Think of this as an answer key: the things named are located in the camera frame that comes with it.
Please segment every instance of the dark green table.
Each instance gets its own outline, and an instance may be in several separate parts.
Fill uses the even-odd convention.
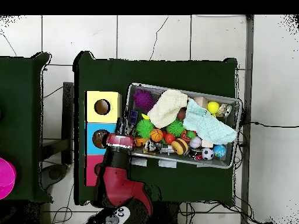
[[[0,57],[0,157],[17,172],[6,200],[51,202],[39,183],[41,72],[49,59],[50,54],[41,52],[31,58]]]
[[[132,82],[141,82],[173,89],[182,89],[211,95],[235,97],[235,69],[233,58],[219,61],[126,61],[121,59],[93,59],[85,51],[74,61],[75,72],[75,202],[83,204],[94,199],[93,187],[84,186],[84,91],[119,92],[126,102],[127,88]],[[172,202],[220,200],[232,205],[233,168],[196,168],[178,163],[176,169],[159,167],[158,159],[148,159],[147,167],[132,166],[131,179],[152,186],[153,200]]]

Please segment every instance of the green spiky ball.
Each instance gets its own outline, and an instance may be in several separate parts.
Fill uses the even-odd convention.
[[[137,126],[136,131],[139,136],[142,138],[150,138],[151,131],[154,129],[154,125],[150,120],[141,120]]]
[[[180,137],[180,134],[184,130],[183,122],[175,120],[169,126],[166,127],[168,133],[174,134],[175,137]]]

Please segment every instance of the yellow ball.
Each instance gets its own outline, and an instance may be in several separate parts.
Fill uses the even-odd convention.
[[[214,114],[216,113],[218,110],[219,110],[219,104],[218,102],[216,101],[210,101],[208,103],[208,111],[211,113],[211,114]]]

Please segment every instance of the gray plastic bin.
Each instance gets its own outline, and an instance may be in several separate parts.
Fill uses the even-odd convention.
[[[154,100],[157,101],[160,95],[169,88],[145,85],[140,83],[132,83],[128,87],[128,94],[126,100],[126,110],[128,110],[127,111],[128,115],[130,114],[131,110],[138,111],[138,109],[135,108],[134,99],[132,97],[132,95],[135,93],[137,89],[145,89],[151,91]],[[219,118],[219,120],[238,132],[239,121],[242,113],[242,102],[239,99],[215,96],[215,95],[204,94],[204,93],[195,93],[195,92],[189,92],[184,90],[180,90],[180,91],[188,95],[188,97],[190,98],[203,96],[208,101],[216,101],[220,104],[221,103],[230,104],[232,106],[232,111],[230,115],[227,118]],[[141,119],[142,119],[141,114],[138,114],[137,121],[140,121]],[[134,150],[132,151],[132,155],[145,157],[145,158],[163,159],[163,160],[171,160],[171,161],[176,161],[181,163],[195,164],[197,165],[197,167],[217,167],[217,168],[227,169],[233,165],[232,158],[234,157],[236,146],[237,146],[237,139],[234,142],[225,145],[227,149],[227,153],[224,157],[222,157],[221,159],[214,157],[212,160],[193,160],[188,156],[177,155],[175,153],[171,153],[170,155],[167,155],[165,153],[157,153],[156,155],[143,154],[141,147],[134,148]]]

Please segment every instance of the purple spiky ball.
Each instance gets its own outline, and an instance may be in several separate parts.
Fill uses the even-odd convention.
[[[150,91],[137,89],[133,94],[136,107],[148,113],[154,106],[154,100]]]

